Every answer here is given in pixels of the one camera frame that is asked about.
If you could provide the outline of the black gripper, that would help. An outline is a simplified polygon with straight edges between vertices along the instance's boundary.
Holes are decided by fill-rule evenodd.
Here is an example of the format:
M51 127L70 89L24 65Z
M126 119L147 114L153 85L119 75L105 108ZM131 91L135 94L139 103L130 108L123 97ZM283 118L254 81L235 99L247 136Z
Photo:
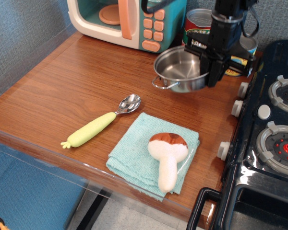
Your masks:
M250 75L254 55L240 44L240 37L251 38L244 30L248 9L214 9L210 34L187 33L185 51L197 55L200 74L209 74L208 87L214 87L227 69Z

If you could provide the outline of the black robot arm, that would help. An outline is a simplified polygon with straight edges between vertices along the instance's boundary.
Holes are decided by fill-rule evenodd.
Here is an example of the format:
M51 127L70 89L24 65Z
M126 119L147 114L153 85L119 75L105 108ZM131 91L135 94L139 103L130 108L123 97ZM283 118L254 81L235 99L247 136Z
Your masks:
M185 51L199 57L200 74L206 76L207 87L214 87L227 69L246 76L251 73L254 55L242 47L240 37L251 38L259 30L259 19L253 9L256 3L256 0L217 0L211 12L210 34L187 33ZM244 30L248 12L257 20L251 34Z

